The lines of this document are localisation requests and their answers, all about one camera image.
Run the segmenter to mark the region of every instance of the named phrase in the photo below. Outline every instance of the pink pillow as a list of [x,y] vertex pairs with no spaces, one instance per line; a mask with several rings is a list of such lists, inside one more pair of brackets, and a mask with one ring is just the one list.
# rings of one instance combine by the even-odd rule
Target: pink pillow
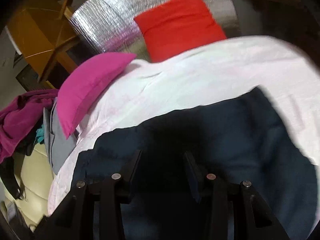
[[99,54],[82,63],[65,80],[58,93],[57,114],[66,138],[100,93],[135,57],[119,52]]

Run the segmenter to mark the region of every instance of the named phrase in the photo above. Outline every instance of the white fabric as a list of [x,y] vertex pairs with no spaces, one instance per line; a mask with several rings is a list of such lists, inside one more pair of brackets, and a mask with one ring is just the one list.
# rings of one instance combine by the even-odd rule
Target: white fabric
[[79,152],[92,149],[103,133],[175,109],[234,98],[257,85],[267,93],[295,145],[319,164],[320,79],[312,63],[294,46],[275,38],[233,38],[162,63],[132,61],[82,121],[77,146],[51,185],[49,214],[70,190]]

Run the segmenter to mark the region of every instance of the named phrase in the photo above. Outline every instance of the teal cloth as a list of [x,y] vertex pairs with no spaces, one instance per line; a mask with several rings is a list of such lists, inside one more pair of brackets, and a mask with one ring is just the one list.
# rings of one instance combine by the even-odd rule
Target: teal cloth
[[35,144],[36,143],[44,144],[44,130],[43,129],[44,129],[43,124],[41,125],[41,127],[39,129],[37,129]]

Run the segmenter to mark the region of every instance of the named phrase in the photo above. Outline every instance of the beige leather chair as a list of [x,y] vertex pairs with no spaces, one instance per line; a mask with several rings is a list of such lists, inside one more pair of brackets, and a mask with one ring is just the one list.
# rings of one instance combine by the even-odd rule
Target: beige leather chair
[[14,174],[21,189],[23,199],[15,200],[5,189],[5,205],[15,201],[27,225],[34,230],[44,215],[48,215],[48,195],[54,178],[49,165],[44,144],[36,144],[31,156],[13,154]]

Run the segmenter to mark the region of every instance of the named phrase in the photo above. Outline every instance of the silver bolt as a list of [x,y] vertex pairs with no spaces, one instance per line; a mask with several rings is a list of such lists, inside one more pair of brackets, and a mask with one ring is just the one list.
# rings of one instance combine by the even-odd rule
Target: silver bolt
[[214,175],[212,173],[207,174],[207,179],[214,180],[215,178],[216,178],[216,175]]
[[245,186],[245,187],[250,187],[250,186],[251,186],[251,182],[248,181],[248,180],[242,181],[242,184],[243,184],[243,186]]
[[81,187],[84,187],[84,185],[85,185],[85,182],[81,180],[81,181],[78,181],[78,182],[77,182],[77,185],[76,185],[76,186],[77,186],[78,188],[81,188]]
[[111,178],[114,179],[114,180],[120,179],[121,178],[121,174],[114,173],[114,174],[111,175]]

